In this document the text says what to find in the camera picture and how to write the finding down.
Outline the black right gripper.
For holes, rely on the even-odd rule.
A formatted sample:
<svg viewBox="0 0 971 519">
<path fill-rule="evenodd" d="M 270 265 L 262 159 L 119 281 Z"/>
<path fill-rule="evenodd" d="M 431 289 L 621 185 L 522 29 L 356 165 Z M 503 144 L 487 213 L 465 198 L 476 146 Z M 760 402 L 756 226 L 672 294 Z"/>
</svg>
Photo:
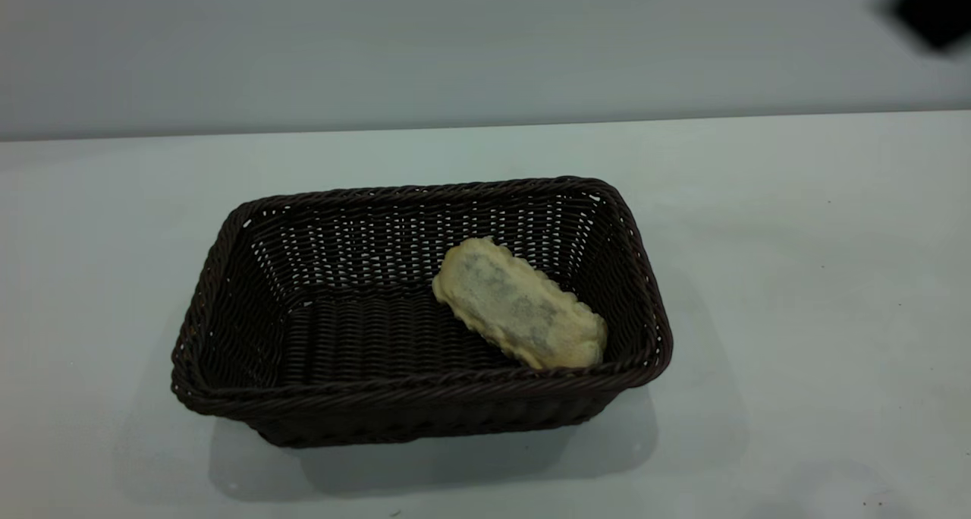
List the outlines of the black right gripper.
<svg viewBox="0 0 971 519">
<path fill-rule="evenodd" d="M 933 55 L 949 55 L 969 39 L 970 0 L 880 0 L 880 12 Z"/>
</svg>

